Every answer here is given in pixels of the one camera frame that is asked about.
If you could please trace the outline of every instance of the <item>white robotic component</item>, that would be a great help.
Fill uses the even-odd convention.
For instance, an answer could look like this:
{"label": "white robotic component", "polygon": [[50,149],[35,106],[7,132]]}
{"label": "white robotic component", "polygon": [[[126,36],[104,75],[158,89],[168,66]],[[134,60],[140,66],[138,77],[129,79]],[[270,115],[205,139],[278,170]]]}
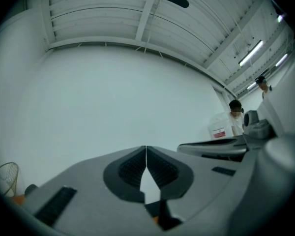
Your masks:
{"label": "white robotic component", "polygon": [[[244,235],[295,188],[295,58],[244,122],[243,136],[183,144],[178,153],[142,146],[80,162],[35,189],[16,212],[50,236]],[[215,159],[235,156],[241,159]],[[146,166],[161,190],[158,224],[139,190]]]}

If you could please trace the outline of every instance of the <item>fluorescent light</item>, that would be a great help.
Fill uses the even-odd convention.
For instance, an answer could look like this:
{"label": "fluorescent light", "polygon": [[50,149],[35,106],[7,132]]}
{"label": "fluorescent light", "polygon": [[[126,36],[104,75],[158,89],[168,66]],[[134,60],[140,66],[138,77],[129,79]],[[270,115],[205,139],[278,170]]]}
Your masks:
{"label": "fluorescent light", "polygon": [[251,84],[249,87],[247,87],[248,90],[250,90],[251,88],[253,88],[257,83],[254,82],[253,84]]}
{"label": "fluorescent light", "polygon": [[287,57],[287,53],[285,53],[285,55],[279,60],[279,62],[277,62],[277,64],[275,66],[279,66]]}
{"label": "fluorescent light", "polygon": [[262,46],[264,42],[260,40],[255,47],[239,62],[239,66],[243,66]]}
{"label": "fluorescent light", "polygon": [[282,20],[283,20],[283,16],[282,16],[282,15],[279,15],[279,16],[277,17],[277,21],[280,23]]}

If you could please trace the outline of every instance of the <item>ceiling beam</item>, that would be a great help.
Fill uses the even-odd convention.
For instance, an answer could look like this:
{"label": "ceiling beam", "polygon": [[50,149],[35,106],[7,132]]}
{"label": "ceiling beam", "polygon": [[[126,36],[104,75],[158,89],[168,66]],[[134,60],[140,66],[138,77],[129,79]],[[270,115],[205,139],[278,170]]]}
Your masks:
{"label": "ceiling beam", "polygon": [[[130,39],[130,38],[111,37],[111,36],[87,36],[87,37],[77,37],[77,38],[71,38],[71,39],[58,41],[58,42],[50,44],[50,48],[55,48],[55,47],[59,47],[59,46],[69,45],[69,44],[78,44],[78,43],[80,44],[80,43],[85,43],[85,42],[103,42],[103,43],[110,42],[110,43],[119,43],[119,44],[140,46],[140,47],[146,46],[145,42],[136,41],[135,39]],[[207,75],[208,77],[210,77],[214,81],[218,82],[230,94],[232,94],[233,96],[236,97],[236,94],[229,87],[227,87],[227,85],[225,85],[221,79],[219,79],[217,76],[215,76],[214,74],[212,74],[209,71],[207,71],[206,69],[204,69],[198,63],[185,57],[184,55],[176,53],[174,51],[171,51],[167,48],[164,48],[164,47],[161,47],[158,45],[154,45],[154,44],[150,44],[150,43],[147,44],[147,48],[157,51],[157,52],[161,52],[162,54],[172,56],[172,57],[179,59],[179,60],[183,61],[184,63],[187,63],[188,65],[198,69],[201,73]]]}
{"label": "ceiling beam", "polygon": [[[288,57],[283,61],[282,65],[289,62],[290,60],[293,60],[295,58],[295,48],[293,48],[293,45],[295,45],[295,40],[292,41],[292,44],[290,45],[291,46],[291,52],[289,53]],[[270,75],[268,77],[266,77],[266,80],[268,81],[271,77],[273,77],[277,72],[279,72],[283,67],[279,66],[279,67],[276,67],[275,71],[274,72],[271,72]],[[284,74],[286,74],[288,72],[288,70],[291,68],[291,66],[287,69],[287,71],[285,71]],[[259,87],[254,87],[253,89],[251,90],[245,90],[243,91],[242,93],[240,93],[238,95],[238,99],[242,99],[243,97],[246,97],[247,95],[249,95],[250,93],[252,93],[254,90],[257,90]]]}
{"label": "ceiling beam", "polygon": [[[286,42],[285,41],[282,46],[280,47],[279,50],[277,50],[277,52],[257,71],[254,73],[254,75],[259,76],[260,74],[262,74],[265,70],[267,70],[270,66],[274,65],[275,62],[279,61],[280,58],[282,58],[282,56],[285,54],[286,50],[287,50],[287,46],[286,46]],[[291,45],[293,41],[290,41],[288,43],[288,47]],[[248,78],[248,80],[244,81],[243,83],[241,83],[238,87],[236,87],[234,89],[234,92],[239,93],[242,90],[247,89],[247,87],[249,86],[249,84],[251,84],[253,82],[253,78],[252,76]]]}
{"label": "ceiling beam", "polygon": [[155,0],[147,0],[145,5],[144,5],[144,8],[143,8],[143,11],[142,11],[142,14],[141,14],[141,18],[140,18],[140,21],[139,21],[137,34],[136,34],[136,40],[137,41],[142,40],[143,32],[144,32],[144,29],[145,29],[145,27],[147,25],[147,22],[148,22],[148,16],[149,16],[149,14],[150,14],[150,12],[152,10],[154,2],[155,2]]}
{"label": "ceiling beam", "polygon": [[51,43],[56,41],[53,25],[51,22],[49,0],[36,0],[34,6],[39,11],[42,20],[42,30],[44,34],[44,45],[49,48]]}
{"label": "ceiling beam", "polygon": [[252,6],[248,9],[247,13],[243,16],[241,21],[238,23],[238,26],[236,26],[231,34],[229,34],[224,42],[215,50],[215,52],[205,61],[204,68],[207,70],[210,70],[214,62],[219,60],[220,56],[223,55],[223,53],[232,46],[235,41],[240,36],[240,29],[243,31],[247,25],[249,25],[249,22],[252,20],[254,15],[258,12],[260,9],[262,3],[264,0],[255,0]]}
{"label": "ceiling beam", "polygon": [[287,24],[280,24],[276,29],[271,38],[263,45],[263,47],[256,52],[256,54],[251,58],[251,63],[247,62],[246,65],[241,67],[235,74],[233,74],[229,79],[225,81],[225,84],[229,85],[235,79],[237,79],[240,75],[242,75],[245,71],[247,71],[258,59],[260,59],[272,46],[275,40],[281,35],[282,31],[287,27]]}

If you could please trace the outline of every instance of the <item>ceiling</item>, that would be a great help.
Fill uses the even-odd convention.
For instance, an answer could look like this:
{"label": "ceiling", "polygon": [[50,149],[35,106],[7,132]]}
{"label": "ceiling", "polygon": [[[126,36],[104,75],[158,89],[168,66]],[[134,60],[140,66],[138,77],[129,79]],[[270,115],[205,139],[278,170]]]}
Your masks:
{"label": "ceiling", "polygon": [[[84,42],[122,43],[180,59],[233,95],[288,51],[293,32],[270,0],[42,0],[50,48]],[[240,68],[259,40],[263,47]]]}

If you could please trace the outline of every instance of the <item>red label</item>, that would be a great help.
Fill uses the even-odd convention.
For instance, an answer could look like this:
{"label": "red label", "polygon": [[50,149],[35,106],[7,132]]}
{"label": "red label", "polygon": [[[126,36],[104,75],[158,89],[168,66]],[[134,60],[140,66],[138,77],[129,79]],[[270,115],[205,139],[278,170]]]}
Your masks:
{"label": "red label", "polygon": [[214,138],[221,138],[226,135],[225,135],[225,131],[222,131],[222,132],[213,134],[213,136],[214,136]]}

